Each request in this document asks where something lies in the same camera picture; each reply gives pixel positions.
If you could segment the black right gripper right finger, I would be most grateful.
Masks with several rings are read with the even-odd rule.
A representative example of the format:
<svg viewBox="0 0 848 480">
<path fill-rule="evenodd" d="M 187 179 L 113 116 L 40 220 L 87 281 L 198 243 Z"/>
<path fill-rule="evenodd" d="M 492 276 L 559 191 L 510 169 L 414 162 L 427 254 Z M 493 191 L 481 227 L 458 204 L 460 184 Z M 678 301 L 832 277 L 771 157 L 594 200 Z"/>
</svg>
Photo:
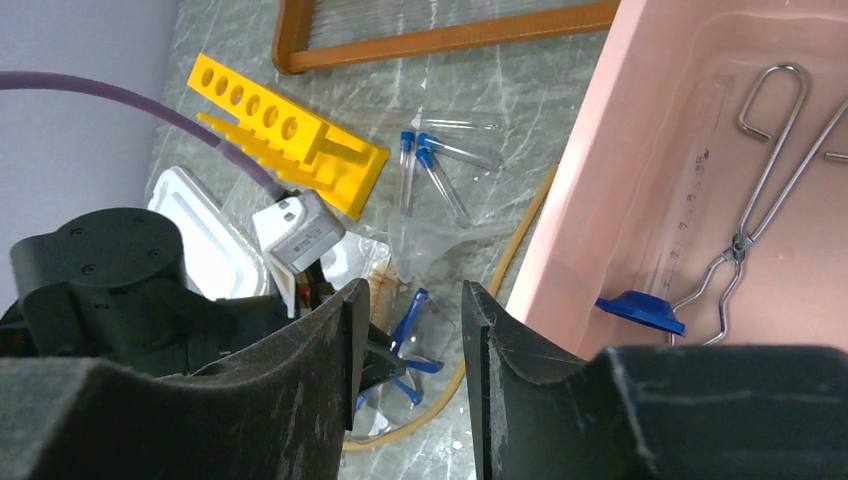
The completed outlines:
<svg viewBox="0 0 848 480">
<path fill-rule="evenodd" d="M 847 355 L 614 346 L 582 360 L 465 282 L 480 479 L 843 479 Z"/>
</svg>

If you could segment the blue safety glasses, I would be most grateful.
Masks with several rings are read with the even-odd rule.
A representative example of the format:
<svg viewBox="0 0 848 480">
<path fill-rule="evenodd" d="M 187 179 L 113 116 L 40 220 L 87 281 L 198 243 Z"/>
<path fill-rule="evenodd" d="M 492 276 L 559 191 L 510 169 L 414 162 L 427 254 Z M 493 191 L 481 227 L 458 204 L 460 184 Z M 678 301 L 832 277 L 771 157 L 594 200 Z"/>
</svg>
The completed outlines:
<svg viewBox="0 0 848 480">
<path fill-rule="evenodd" d="M 412 422 L 432 406 L 450 377 L 457 338 L 456 323 L 434 295 L 418 289 L 390 334 L 390 351 L 405 362 L 405 372 L 360 395 L 351 436 L 375 438 Z"/>
</svg>

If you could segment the graduated cylinder blue base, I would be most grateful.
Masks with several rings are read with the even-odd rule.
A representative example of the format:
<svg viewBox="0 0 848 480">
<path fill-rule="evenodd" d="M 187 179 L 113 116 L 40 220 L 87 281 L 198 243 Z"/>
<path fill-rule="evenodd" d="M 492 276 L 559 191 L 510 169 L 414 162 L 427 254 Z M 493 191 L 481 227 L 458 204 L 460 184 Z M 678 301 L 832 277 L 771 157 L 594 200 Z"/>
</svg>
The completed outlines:
<svg viewBox="0 0 848 480">
<path fill-rule="evenodd" d="M 683 322 L 673 313 L 672 290 L 682 268 L 713 137 L 733 90 L 734 80 L 721 75 L 699 82 L 687 99 L 661 157 L 670 195 L 659 231 L 651 237 L 654 243 L 647 265 L 652 269 L 640 289 L 626 290 L 615 298 L 600 298 L 597 306 L 605 312 L 672 338 L 685 332 Z"/>
</svg>

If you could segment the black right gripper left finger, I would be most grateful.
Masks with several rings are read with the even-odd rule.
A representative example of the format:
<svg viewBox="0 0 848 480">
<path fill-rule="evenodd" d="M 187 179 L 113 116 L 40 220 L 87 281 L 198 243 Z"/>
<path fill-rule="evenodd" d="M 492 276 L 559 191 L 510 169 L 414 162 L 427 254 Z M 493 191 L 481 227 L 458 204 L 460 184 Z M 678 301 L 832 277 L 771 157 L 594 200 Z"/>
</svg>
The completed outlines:
<svg viewBox="0 0 848 480">
<path fill-rule="evenodd" d="M 191 376 L 93 358 L 1 363 L 5 479 L 334 479 L 369 330 L 354 280 Z"/>
</svg>

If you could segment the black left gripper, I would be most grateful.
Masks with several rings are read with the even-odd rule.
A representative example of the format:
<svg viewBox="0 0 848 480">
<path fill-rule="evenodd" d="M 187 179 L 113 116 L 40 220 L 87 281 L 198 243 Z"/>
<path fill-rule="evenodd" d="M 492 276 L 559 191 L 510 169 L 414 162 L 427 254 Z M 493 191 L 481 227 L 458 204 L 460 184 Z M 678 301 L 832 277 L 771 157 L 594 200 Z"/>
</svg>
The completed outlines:
<svg viewBox="0 0 848 480">
<path fill-rule="evenodd" d="M 10 257 L 5 394 L 354 398 L 406 370 L 370 324 L 366 282 L 300 317 L 273 295 L 211 300 L 187 286 L 177 226 L 151 211 L 89 213 L 17 242 Z"/>
</svg>

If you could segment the test tube brush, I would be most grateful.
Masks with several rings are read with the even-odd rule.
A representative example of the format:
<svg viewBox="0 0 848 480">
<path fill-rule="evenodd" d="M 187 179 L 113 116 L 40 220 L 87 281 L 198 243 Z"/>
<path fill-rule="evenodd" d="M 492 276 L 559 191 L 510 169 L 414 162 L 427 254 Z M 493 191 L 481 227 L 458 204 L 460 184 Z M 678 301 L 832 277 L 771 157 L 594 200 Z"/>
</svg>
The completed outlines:
<svg viewBox="0 0 848 480">
<path fill-rule="evenodd" d="M 387 331 L 398 288 L 398 277 L 389 261 L 377 263 L 367 278 L 370 287 L 370 323 Z"/>
</svg>

